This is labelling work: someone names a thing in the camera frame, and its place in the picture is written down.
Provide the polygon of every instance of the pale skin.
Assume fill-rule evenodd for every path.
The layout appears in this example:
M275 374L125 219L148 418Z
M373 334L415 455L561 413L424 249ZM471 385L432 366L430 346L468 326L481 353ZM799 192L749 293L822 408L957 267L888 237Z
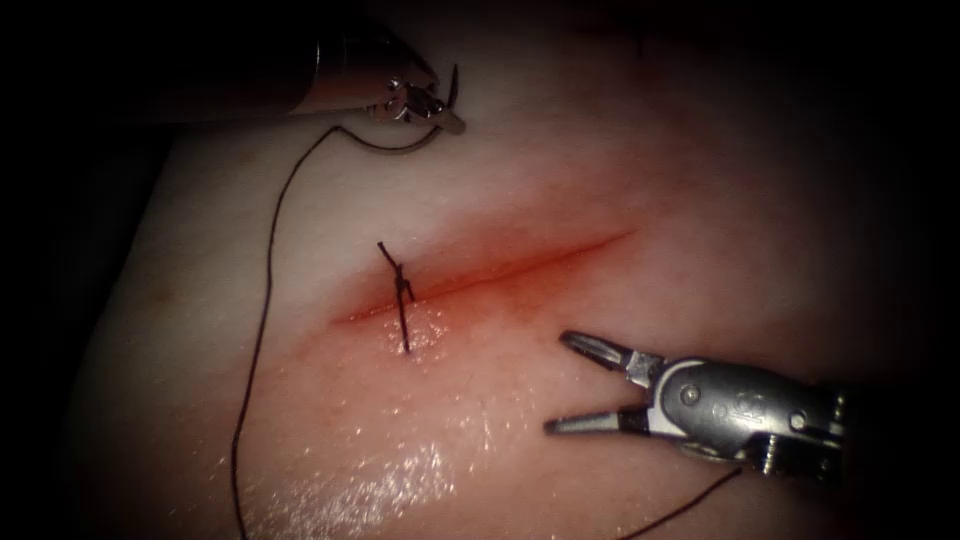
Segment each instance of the pale skin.
M294 180L240 443L252 538L613 538L729 470L664 441L546 437L544 420L644 397L557 345L567 328L805 380L906 369L882 354L882 285L862 277L882 257L864 235L880 203L851 187L868 173L800 91L656 36L638 58L601 16L386 13L445 81L461 66L468 131L407 157L335 136ZM230 441L269 224L335 124L383 144L422 133L336 114L200 126L174 145L72 402L67 470L91 530L239 536ZM429 298L445 273L478 270L470 231L498 228L558 251L617 240L572 257L577 294L523 317L470 291ZM392 301L377 241L417 293L436 267L408 310L409 354L395 311L349 320ZM498 249L508 265L530 255ZM551 290L538 268L480 287ZM352 301L366 280L382 299ZM745 474L649 538L846 531L821 498Z

